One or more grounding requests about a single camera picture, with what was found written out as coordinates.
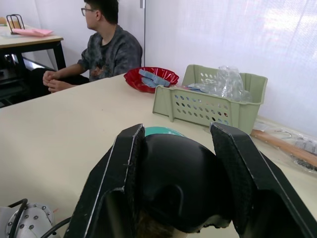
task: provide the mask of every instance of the gray patterned shirt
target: gray patterned shirt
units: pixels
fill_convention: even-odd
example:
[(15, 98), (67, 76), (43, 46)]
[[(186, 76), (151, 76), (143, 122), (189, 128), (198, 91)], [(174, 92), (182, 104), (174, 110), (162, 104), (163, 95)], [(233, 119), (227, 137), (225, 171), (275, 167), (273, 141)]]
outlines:
[(129, 32), (117, 26), (113, 39), (102, 46), (99, 33), (92, 35), (78, 64), (90, 70), (89, 81), (109, 78), (141, 67), (142, 47)]

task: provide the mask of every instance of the white curtain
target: white curtain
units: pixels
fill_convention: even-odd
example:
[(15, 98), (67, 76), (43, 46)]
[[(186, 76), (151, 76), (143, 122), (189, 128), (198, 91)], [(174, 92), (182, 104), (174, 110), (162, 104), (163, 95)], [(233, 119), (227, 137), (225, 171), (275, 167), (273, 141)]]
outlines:
[(317, 136), (316, 0), (147, 0), (146, 64), (268, 78), (260, 115)]

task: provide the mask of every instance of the blue sponge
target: blue sponge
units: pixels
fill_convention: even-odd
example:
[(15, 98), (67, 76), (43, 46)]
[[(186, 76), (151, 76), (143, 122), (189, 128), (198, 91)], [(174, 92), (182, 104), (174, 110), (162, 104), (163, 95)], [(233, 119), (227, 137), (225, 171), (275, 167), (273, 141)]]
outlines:
[(156, 88), (158, 84), (155, 84), (150, 78), (142, 77), (142, 83), (147, 85), (150, 88)]
[(153, 82), (157, 85), (163, 85), (164, 87), (168, 87), (170, 85), (170, 82), (168, 82), (167, 80), (151, 73), (148, 71), (145, 71), (143, 69), (139, 70), (139, 74), (146, 77), (146, 78), (150, 78), (151, 80), (153, 80)]

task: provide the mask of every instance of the white wall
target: white wall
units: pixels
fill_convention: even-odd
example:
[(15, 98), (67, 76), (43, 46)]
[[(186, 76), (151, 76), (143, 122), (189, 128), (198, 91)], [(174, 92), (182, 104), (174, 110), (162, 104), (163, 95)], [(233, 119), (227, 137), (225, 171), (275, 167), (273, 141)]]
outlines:
[[(84, 6), (83, 0), (0, 0), (0, 16), (19, 13), (27, 25), (54, 30), (54, 34), (64, 38), (62, 46), (69, 66), (78, 62), (89, 37), (94, 34), (87, 29), (81, 13)], [(144, 10), (140, 9), (139, 0), (119, 0), (119, 24), (144, 45)], [(53, 50), (25, 56), (57, 69)]]
[(317, 0), (147, 0), (146, 65), (268, 78), (260, 115), (317, 136)]

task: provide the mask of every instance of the white table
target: white table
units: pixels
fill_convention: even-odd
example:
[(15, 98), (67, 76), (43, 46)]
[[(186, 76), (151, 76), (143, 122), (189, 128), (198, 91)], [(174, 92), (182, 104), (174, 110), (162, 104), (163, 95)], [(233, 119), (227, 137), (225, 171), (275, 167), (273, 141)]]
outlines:
[(24, 69), (22, 53), (53, 49), (58, 69), (66, 67), (63, 49), (61, 46), (62, 37), (54, 34), (46, 37), (30, 37), (22, 35), (11, 35), (8, 26), (0, 26), (0, 55), (16, 54), (21, 68)]
[[(152, 114), (154, 96), (140, 93), (123, 76), (99, 80), (0, 110), (0, 205), (21, 198), (49, 205), (59, 222), (72, 215), (91, 169), (125, 128), (138, 123), (170, 127), (213, 151), (207, 128)], [(258, 148), (276, 162), (317, 219), (317, 178), (288, 167), (284, 155)], [(228, 229), (204, 229), (189, 237), (237, 238)]]

